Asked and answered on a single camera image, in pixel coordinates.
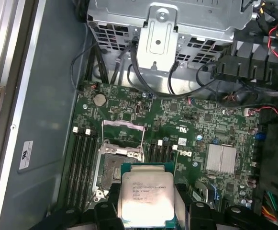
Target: cable bundle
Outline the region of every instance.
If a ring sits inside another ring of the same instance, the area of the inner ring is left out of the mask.
[[[262,214],[268,220],[270,220],[272,222],[277,222],[277,205],[276,205],[273,195],[270,192],[264,193]]]

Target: black cable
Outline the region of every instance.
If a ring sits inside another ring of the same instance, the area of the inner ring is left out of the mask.
[[[270,96],[270,97],[278,97],[278,91],[262,89],[262,88],[259,88],[256,86],[252,86],[244,81],[240,81],[240,83],[247,89],[251,90],[252,92],[262,93],[262,94],[264,94],[266,96]]]
[[[131,55],[131,62],[133,65],[133,70],[138,78],[138,80],[140,81],[140,83],[147,89],[147,91],[149,91],[152,95],[156,96],[159,99],[164,99],[164,100],[170,100],[170,99],[177,99],[177,98],[182,98],[182,97],[187,97],[187,96],[192,96],[204,89],[206,89],[208,86],[210,86],[211,84],[213,84],[216,80],[212,80],[209,83],[207,83],[205,86],[200,87],[196,90],[193,90],[191,92],[187,92],[187,93],[183,93],[183,94],[179,94],[179,95],[171,95],[171,96],[166,96],[166,94],[163,93],[156,93],[144,80],[144,78],[142,77],[139,67],[138,67],[138,61],[136,58],[136,42],[132,41],[132,45],[131,45],[131,50],[130,50],[130,55]]]
[[[105,66],[104,59],[102,58],[101,55],[100,47],[98,45],[95,47],[95,55],[96,55],[97,63],[99,65],[101,82],[108,84],[109,80],[108,80],[107,68]]]
[[[75,16],[80,23],[87,23],[89,0],[77,0],[75,3]]]
[[[139,87],[135,86],[135,84],[133,84],[133,82],[130,80],[130,69],[133,65],[130,64],[128,66],[128,69],[127,69],[127,80],[128,80],[128,83],[131,85],[131,87],[135,88],[136,90],[140,91],[140,92],[144,92],[146,94],[149,94],[149,92],[145,91],[145,90],[142,90],[140,89]]]
[[[219,88],[220,88],[220,84],[222,82],[220,81],[216,87],[216,91],[215,91],[215,100],[216,102],[223,108],[226,109],[238,109],[238,108],[261,108],[264,106],[270,106],[270,107],[274,107],[277,109],[277,107],[274,104],[271,103],[252,103],[252,104],[236,104],[236,105],[228,105],[228,104],[224,104],[222,103],[222,101],[219,99]]]
[[[114,68],[114,73],[112,75],[112,78],[111,78],[111,81],[110,81],[110,84],[113,85],[116,81],[116,77],[118,76],[118,73],[119,73],[119,69],[120,69],[120,66],[121,66],[121,59],[122,57],[128,52],[130,51],[130,45],[127,46],[121,53],[120,55],[118,56],[118,58],[116,59],[115,61],[115,68]]]
[[[177,70],[178,66],[179,66],[179,61],[175,61],[171,71],[169,72],[168,79],[167,79],[168,91],[170,92],[170,94],[173,94],[173,95],[175,95],[175,92],[172,87],[172,76],[173,76],[173,73]]]
[[[85,74],[85,78],[84,78],[86,81],[92,80],[94,60],[95,60],[95,47],[93,47],[89,53],[87,69],[86,69],[86,74]]]
[[[204,67],[206,67],[206,66],[217,65],[217,64],[218,64],[217,61],[216,61],[216,62],[209,62],[209,63],[206,63],[206,64],[202,65],[201,67],[199,67],[199,69],[198,69],[197,72],[196,72],[195,79],[196,79],[197,84],[198,84],[200,87],[204,86],[204,84],[203,84],[203,83],[201,82],[201,80],[200,80],[199,72],[200,72]],[[209,90],[213,95],[215,95],[215,91],[214,91],[213,89],[211,89],[211,88],[209,88],[209,87],[207,87],[206,89]]]
[[[85,54],[85,53],[87,53],[88,51],[90,51],[94,46],[96,46],[97,45],[97,42],[94,42],[93,44],[91,44],[88,48],[86,48],[84,51],[82,51],[80,54],[78,54],[73,60],[72,60],[72,62],[71,62],[71,66],[70,66],[70,76],[71,76],[71,83],[72,83],[72,85],[73,85],[73,87],[74,87],[74,89],[75,89],[75,91],[77,92],[77,93],[83,93],[83,91],[81,91],[81,90],[79,90],[79,89],[77,89],[77,86],[76,86],[76,84],[75,84],[75,82],[74,82],[74,74],[73,74],[73,72],[74,72],[74,64],[75,64],[75,62],[77,61],[77,59],[78,58],[80,58],[83,54]]]

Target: ram slot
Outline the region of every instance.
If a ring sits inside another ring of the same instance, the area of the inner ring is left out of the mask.
[[[83,186],[89,183],[95,147],[96,137],[84,135],[75,137],[67,185],[67,206],[82,206],[85,193]]]

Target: capacitor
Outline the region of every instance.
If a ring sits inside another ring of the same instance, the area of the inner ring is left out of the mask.
[[[197,135],[196,140],[202,140],[202,135]]]
[[[264,133],[257,133],[255,135],[256,140],[265,140],[266,138],[267,138],[267,136]]]
[[[256,184],[253,184],[253,183],[250,183],[250,182],[247,182],[247,185],[251,188],[257,188]]]
[[[242,199],[242,200],[241,200],[241,204],[242,204],[242,205],[246,205],[246,200],[245,200],[245,199]]]
[[[247,131],[247,134],[254,135],[254,134],[256,134],[256,130],[254,128],[251,128]]]
[[[251,198],[247,197],[247,196],[245,197],[245,200],[250,204],[253,202],[253,200]]]
[[[244,190],[241,190],[241,191],[240,191],[240,195],[241,195],[241,196],[245,196],[245,195],[246,195],[246,192],[245,192]]]
[[[250,183],[252,183],[252,184],[256,184],[257,183],[257,180],[256,179],[254,179],[254,178],[248,178],[248,181],[250,182]]]

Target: heatsink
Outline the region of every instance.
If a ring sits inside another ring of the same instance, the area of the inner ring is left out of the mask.
[[[205,170],[220,173],[234,173],[236,148],[225,145],[209,144]]]

